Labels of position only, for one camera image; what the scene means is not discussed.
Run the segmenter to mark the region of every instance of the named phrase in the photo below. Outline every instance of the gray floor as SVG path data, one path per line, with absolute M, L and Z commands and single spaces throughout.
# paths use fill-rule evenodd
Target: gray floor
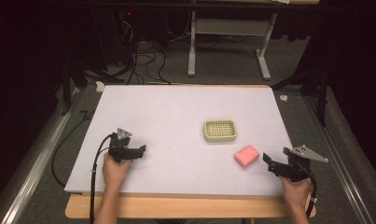
M 197 69 L 195 77 L 188 77 L 188 46 L 169 45 L 155 47 L 142 45 L 141 50 L 162 50 L 166 53 L 166 64 L 161 70 L 163 78 L 172 83 L 192 84 L 266 84 L 272 85 L 291 76 L 299 62 L 308 40 L 289 42 L 286 39 L 272 40 L 266 52 L 271 81 L 264 81 L 259 72 L 253 49 L 259 48 L 259 38 L 232 38 L 233 41 L 222 40 L 214 47 L 197 49 Z M 200 41 L 202 47 L 211 46 L 211 41 Z M 162 54 L 157 53 L 156 63 L 148 67 L 147 72 L 155 77 L 162 64 Z M 147 57 L 139 57 L 142 64 Z M 145 84 L 155 80 L 146 75 L 144 66 L 138 66 L 137 74 Z M 132 81 L 142 83 L 140 76 Z M 327 97 L 327 127 L 318 125 L 313 115 L 314 98 L 301 97 L 298 87 L 275 91 L 285 126 L 293 146 L 306 145 L 325 157 L 331 163 L 313 162 L 312 168 L 318 182 L 317 215 L 311 223 L 376 223 L 376 173 L 359 147 L 355 137 L 338 108 L 331 89 Z M 288 95 L 288 101 L 279 100 L 281 94 Z M 77 102 L 70 112 L 61 140 L 82 121 L 79 111 L 94 111 L 101 97 L 95 91 L 93 81 L 86 90 L 77 94 Z M 54 113 L 46 127 L 21 162 L 18 172 L 13 176 L 0 198 L 0 223 L 21 189 L 26 176 L 35 164 L 43 147 L 51 138 L 60 122 L 60 108 Z M 66 139 L 56 157 L 55 167 L 58 177 L 66 181 L 72 170 L 77 153 L 80 150 L 85 132 L 90 121 L 82 124 Z M 51 174 L 50 165 L 46 166 L 37 184 L 31 200 L 21 213 L 16 223 L 88 223 L 85 220 L 73 220 L 65 216 L 65 206 L 69 194 L 57 184 Z M 257 219 L 256 223 L 289 223 L 287 218 Z

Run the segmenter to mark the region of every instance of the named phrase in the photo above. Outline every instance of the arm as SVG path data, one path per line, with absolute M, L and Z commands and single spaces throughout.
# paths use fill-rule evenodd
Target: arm
M 279 176 L 283 184 L 284 200 L 293 224 L 308 224 L 306 216 L 306 199 L 310 191 L 310 180 L 303 179 L 290 182 L 285 177 Z
M 105 190 L 94 224 L 117 223 L 118 193 L 132 161 L 117 163 L 108 153 L 104 155 Z

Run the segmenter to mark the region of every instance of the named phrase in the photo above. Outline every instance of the white tabletop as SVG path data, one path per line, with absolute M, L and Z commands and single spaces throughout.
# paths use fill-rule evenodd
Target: white tabletop
M 237 138 L 209 144 L 203 138 L 208 119 L 233 119 Z M 117 128 L 132 133 L 130 148 L 147 145 L 135 160 L 121 192 L 224 196 L 280 196 L 281 184 L 262 160 L 263 152 L 287 163 L 292 147 L 268 87 L 106 86 L 65 187 L 91 188 L 91 167 L 103 139 Z M 242 168 L 234 154 L 253 146 L 259 159 Z M 104 191 L 99 157 L 96 191 Z

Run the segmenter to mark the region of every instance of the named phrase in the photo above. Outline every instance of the hand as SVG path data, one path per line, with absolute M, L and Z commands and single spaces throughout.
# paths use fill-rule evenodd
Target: hand
M 305 215 L 305 205 L 310 192 L 310 179 L 291 182 L 283 176 L 279 176 L 283 184 L 284 200 L 290 212 L 293 223 L 308 223 Z
M 132 164 L 132 161 L 117 163 L 108 153 L 105 153 L 103 164 L 105 186 L 107 188 L 119 189 L 121 183 L 126 178 L 130 164 Z

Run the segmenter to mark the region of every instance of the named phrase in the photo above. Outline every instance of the small plastic basket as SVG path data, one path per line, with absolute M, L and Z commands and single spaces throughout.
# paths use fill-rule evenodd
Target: small plastic basket
M 233 142 L 237 131 L 231 119 L 207 120 L 204 123 L 204 139 L 208 143 Z

